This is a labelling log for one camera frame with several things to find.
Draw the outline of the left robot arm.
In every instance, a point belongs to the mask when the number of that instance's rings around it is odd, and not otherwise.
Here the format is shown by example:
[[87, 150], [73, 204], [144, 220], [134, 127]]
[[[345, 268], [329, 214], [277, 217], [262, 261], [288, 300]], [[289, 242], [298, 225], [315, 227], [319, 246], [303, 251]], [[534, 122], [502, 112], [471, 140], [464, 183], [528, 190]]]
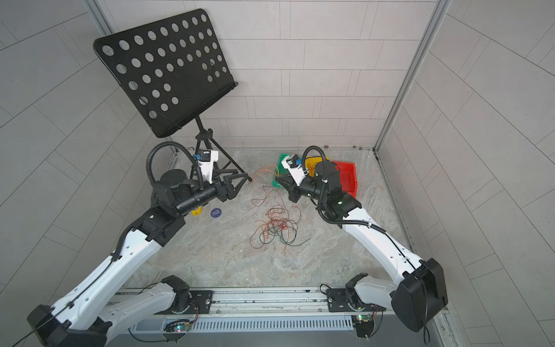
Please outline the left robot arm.
[[[181, 169], [153, 174], [153, 159], [165, 147], [179, 149], [192, 164], [192, 174]], [[147, 155], [146, 173], [153, 188], [151, 206], [121, 233], [115, 250], [66, 296], [54, 305], [39, 305], [27, 317], [32, 333], [43, 346], [105, 346], [122, 331], [159, 312], [199, 314], [189, 285], [177, 276], [110, 305], [110, 299], [134, 272], [160, 251], [185, 224], [188, 213], [213, 199], [234, 199], [250, 179], [239, 167], [217, 167], [219, 151], [190, 153], [166, 141]]]

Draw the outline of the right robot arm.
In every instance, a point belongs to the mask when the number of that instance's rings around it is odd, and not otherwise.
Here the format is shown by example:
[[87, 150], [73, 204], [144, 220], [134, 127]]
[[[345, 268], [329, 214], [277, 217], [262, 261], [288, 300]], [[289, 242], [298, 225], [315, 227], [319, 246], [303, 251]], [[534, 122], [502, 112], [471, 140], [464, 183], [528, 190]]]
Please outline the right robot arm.
[[336, 164], [320, 147], [312, 145], [302, 156], [286, 156], [281, 165], [287, 174], [275, 180], [288, 191], [289, 200], [310, 198], [319, 217], [353, 236], [392, 280], [390, 286], [373, 286], [364, 283], [366, 274], [360, 273], [345, 285], [344, 295], [326, 290], [328, 301], [346, 302], [354, 312], [391, 309], [411, 331], [426, 332], [427, 323], [448, 304], [442, 266], [433, 258], [423, 260], [380, 227], [362, 204], [343, 190]]

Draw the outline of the green plastic bin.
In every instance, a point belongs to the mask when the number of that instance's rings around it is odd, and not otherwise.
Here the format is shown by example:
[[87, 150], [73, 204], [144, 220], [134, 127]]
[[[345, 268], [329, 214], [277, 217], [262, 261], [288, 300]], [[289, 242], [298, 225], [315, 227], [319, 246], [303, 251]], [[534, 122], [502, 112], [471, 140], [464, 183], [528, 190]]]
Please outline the green plastic bin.
[[[277, 164], [276, 164], [277, 169], [275, 170], [275, 174], [276, 174], [277, 176], [284, 176], [284, 175], [289, 174], [289, 171], [288, 171], [287, 169], [285, 169], [285, 168], [283, 167], [283, 165], [282, 165], [283, 160], [284, 160], [285, 158], [288, 158], [289, 156], [290, 156], [290, 155], [287, 154], [287, 153], [281, 153], [281, 154], [280, 154], [279, 160], [278, 160], [278, 162], [277, 162]], [[275, 180], [273, 180], [272, 185], [273, 185], [274, 188], [282, 187], [282, 186], [280, 186], [279, 184], [277, 184], [277, 183], [275, 182]]]

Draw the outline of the purple round token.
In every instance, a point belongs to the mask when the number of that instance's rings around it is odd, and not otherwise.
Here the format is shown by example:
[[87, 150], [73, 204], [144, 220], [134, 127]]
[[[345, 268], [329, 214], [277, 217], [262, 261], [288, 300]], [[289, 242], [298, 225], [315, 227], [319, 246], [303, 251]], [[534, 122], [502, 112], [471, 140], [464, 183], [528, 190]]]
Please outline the purple round token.
[[212, 218], [219, 218], [222, 216], [222, 210], [220, 208], [214, 208], [211, 210], [210, 215]]

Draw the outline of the yellow plastic bin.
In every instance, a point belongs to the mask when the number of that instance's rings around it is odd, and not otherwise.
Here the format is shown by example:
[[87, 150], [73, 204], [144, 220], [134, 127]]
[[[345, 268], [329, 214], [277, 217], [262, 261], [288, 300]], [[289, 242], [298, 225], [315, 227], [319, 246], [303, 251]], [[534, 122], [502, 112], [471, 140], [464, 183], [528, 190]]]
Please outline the yellow plastic bin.
[[309, 156], [305, 160], [305, 168], [308, 170], [308, 175], [310, 177], [315, 177], [316, 174], [322, 174], [325, 172], [325, 169], [329, 166], [328, 165], [329, 158], [325, 157], [325, 164], [322, 163], [321, 156]]

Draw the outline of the yellow triangular plastic block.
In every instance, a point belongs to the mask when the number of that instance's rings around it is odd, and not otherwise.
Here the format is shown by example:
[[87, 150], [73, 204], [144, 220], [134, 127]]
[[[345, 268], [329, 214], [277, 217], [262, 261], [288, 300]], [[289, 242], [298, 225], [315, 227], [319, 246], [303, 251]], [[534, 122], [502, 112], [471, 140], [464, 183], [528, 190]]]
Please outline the yellow triangular plastic block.
[[198, 216], [202, 213], [202, 207], [199, 207], [191, 212], [192, 215]]

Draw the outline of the red plastic bin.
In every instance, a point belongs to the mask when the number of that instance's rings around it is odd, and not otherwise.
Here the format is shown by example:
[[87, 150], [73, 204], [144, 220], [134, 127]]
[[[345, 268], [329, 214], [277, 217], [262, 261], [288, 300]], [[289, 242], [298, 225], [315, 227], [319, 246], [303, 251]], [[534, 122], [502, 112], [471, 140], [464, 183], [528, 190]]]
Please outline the red plastic bin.
[[356, 165], [350, 162], [335, 161], [332, 162], [332, 166], [335, 170], [332, 173], [331, 189], [340, 189], [356, 198], [358, 191]]

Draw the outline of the black perforated music stand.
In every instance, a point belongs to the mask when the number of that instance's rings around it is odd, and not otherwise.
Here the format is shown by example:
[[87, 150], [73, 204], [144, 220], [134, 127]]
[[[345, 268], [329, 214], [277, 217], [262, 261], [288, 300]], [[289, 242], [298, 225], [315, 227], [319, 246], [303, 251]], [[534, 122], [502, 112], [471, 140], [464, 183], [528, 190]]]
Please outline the black perforated music stand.
[[199, 128], [198, 143], [218, 148], [213, 131], [200, 115], [230, 93], [238, 82], [226, 63], [208, 13], [198, 9], [141, 25], [93, 42], [94, 52], [127, 94], [153, 134], [163, 139], [147, 157], [152, 161], [166, 147], [182, 145], [168, 138], [191, 121]]

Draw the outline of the left green circuit board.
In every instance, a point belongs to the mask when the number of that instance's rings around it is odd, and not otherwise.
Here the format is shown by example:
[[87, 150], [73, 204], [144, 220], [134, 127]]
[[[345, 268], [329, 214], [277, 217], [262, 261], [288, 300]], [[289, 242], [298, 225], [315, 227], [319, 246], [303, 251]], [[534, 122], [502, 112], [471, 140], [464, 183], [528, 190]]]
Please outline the left green circuit board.
[[169, 322], [165, 328], [165, 333], [187, 333], [191, 330], [192, 325], [194, 325], [195, 321], [191, 321], [188, 319], [183, 320], [176, 320], [173, 322]]

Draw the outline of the green circuit board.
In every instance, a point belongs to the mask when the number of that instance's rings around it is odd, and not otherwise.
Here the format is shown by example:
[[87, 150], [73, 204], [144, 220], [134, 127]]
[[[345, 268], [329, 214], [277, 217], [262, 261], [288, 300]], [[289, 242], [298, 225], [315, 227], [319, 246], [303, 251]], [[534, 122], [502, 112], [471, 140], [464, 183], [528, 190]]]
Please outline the green circuit board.
[[165, 328], [165, 333], [187, 333], [191, 330], [192, 325], [194, 325], [195, 321], [191, 321], [188, 319], [183, 320], [176, 320], [173, 322], [169, 322]]
[[371, 338], [374, 334], [375, 322], [371, 315], [354, 315], [352, 324], [357, 338]]

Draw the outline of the right green circuit board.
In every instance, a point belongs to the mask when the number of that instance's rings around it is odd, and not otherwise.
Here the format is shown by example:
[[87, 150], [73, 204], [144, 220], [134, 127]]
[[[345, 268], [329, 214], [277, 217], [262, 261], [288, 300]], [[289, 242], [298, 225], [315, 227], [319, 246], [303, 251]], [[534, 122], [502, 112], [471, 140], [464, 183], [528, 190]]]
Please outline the right green circuit board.
[[352, 324], [357, 338], [371, 338], [374, 334], [375, 322], [371, 315], [354, 315]]

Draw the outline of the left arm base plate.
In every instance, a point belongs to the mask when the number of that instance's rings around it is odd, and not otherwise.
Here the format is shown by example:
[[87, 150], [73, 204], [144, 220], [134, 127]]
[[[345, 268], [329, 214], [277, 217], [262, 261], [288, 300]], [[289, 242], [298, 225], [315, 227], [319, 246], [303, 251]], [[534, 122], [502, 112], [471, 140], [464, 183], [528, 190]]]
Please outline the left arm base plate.
[[208, 314], [214, 291], [188, 290], [176, 295], [170, 311], [175, 315]]

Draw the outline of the aluminium mounting rail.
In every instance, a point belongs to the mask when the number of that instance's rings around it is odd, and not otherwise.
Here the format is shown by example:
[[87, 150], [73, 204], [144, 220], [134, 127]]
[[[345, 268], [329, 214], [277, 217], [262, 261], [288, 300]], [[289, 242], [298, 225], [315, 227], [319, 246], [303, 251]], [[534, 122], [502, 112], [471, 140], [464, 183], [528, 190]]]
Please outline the aluminium mounting rail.
[[[392, 310], [397, 317], [417, 328], [419, 324], [432, 319], [448, 303], [444, 285], [423, 285], [409, 277], [399, 286], [383, 280], [368, 283], [347, 283], [349, 300], [355, 303], [376, 304]], [[328, 311], [324, 288], [302, 287], [259, 287], [259, 288], [214, 288], [198, 289], [214, 291], [208, 314], [212, 316], [232, 315], [306, 315], [332, 313]], [[176, 295], [182, 291], [173, 289], [166, 283], [159, 283], [149, 289], [119, 289], [108, 300], [105, 312], [112, 314], [132, 305], [143, 310], [143, 317], [150, 315], [175, 315], [170, 308]]]

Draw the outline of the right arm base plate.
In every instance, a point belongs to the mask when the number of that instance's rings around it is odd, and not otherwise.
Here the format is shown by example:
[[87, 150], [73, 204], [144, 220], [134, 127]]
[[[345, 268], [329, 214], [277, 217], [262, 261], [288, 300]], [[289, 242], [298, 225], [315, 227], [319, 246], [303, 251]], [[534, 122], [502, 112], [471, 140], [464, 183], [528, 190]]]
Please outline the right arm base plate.
[[351, 315], [368, 315], [370, 312], [384, 312], [386, 309], [376, 304], [355, 303], [349, 300], [347, 289], [324, 289], [323, 294], [327, 298], [328, 311], [332, 313], [347, 313]]

